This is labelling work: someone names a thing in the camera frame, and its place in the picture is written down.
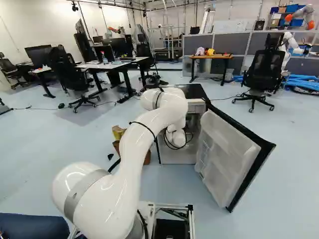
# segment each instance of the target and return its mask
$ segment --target gray floor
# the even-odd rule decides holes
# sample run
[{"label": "gray floor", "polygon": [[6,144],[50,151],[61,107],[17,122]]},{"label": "gray floor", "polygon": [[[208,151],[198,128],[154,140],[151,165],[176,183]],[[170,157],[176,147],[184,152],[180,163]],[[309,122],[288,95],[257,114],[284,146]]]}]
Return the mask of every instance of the gray floor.
[{"label": "gray floor", "polygon": [[[137,86],[138,71],[130,72]],[[187,84],[181,72],[160,72],[172,84]],[[224,87],[198,79],[211,99],[246,91],[239,84]],[[50,88],[56,99],[42,96],[41,86],[20,92],[0,93],[14,108],[29,104],[55,108],[68,102],[59,88]],[[105,92],[102,101],[116,99]],[[279,92],[268,99],[276,108],[231,100],[213,103],[234,119],[277,145],[235,211],[218,208],[193,166],[159,166],[156,155],[143,167],[142,200],[159,203],[193,203],[198,239],[317,239],[319,235],[318,98]],[[0,116],[0,211],[34,215],[59,215],[51,200],[51,182],[64,166],[90,161],[108,168],[112,146],[111,127],[127,127],[144,112],[136,99],[122,105],[109,103],[97,108],[17,110]]]}]

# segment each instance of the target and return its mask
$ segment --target gray band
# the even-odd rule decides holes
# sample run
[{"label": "gray band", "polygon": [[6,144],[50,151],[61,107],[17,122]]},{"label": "gray band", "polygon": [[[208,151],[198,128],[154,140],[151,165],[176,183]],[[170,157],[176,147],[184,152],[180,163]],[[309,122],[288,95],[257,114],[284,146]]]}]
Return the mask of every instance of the gray band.
[{"label": "gray band", "polygon": [[81,181],[75,184],[75,186],[71,189],[64,202],[63,211],[67,219],[73,222],[75,208],[78,205],[84,193],[92,186],[93,183],[109,174],[110,173],[104,169],[98,169],[89,173],[84,178],[82,178]]}]

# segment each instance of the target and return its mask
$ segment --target bottle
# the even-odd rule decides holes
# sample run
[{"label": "bottle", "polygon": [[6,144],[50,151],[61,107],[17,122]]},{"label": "bottle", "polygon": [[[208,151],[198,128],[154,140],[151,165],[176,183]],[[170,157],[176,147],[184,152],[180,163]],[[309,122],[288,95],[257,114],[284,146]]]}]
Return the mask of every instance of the bottle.
[{"label": "bottle", "polygon": [[108,64],[108,59],[104,56],[104,51],[101,51],[101,54],[102,54],[102,61],[103,61],[103,64],[106,65]]}]

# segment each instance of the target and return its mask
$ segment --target keyboard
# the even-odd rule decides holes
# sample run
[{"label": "keyboard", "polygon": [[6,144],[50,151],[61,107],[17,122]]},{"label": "keyboard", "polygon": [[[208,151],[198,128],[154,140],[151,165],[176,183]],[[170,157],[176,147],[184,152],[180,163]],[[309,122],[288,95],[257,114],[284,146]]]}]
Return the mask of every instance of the keyboard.
[{"label": "keyboard", "polygon": [[128,57],[128,56],[126,56],[126,57],[120,57],[119,59],[120,59],[120,60],[127,60],[127,61],[134,61],[134,60],[135,60],[134,57]]}]

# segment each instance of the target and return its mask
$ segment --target wooden table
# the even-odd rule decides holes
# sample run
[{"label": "wooden table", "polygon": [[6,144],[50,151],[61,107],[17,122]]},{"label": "wooden table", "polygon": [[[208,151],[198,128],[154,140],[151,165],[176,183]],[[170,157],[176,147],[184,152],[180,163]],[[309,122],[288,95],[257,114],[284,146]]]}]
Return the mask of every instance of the wooden table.
[{"label": "wooden table", "polygon": [[197,78],[197,76],[194,76],[195,60],[197,60],[197,59],[220,59],[220,60],[224,60],[225,69],[224,69],[223,79],[221,80],[221,83],[220,83],[221,86],[224,85],[226,71],[227,71],[227,67],[228,67],[228,61],[229,61],[229,59],[233,58],[231,53],[230,54],[214,54],[212,56],[190,56],[189,58],[191,59],[191,79],[189,81],[190,83],[193,82]]}]

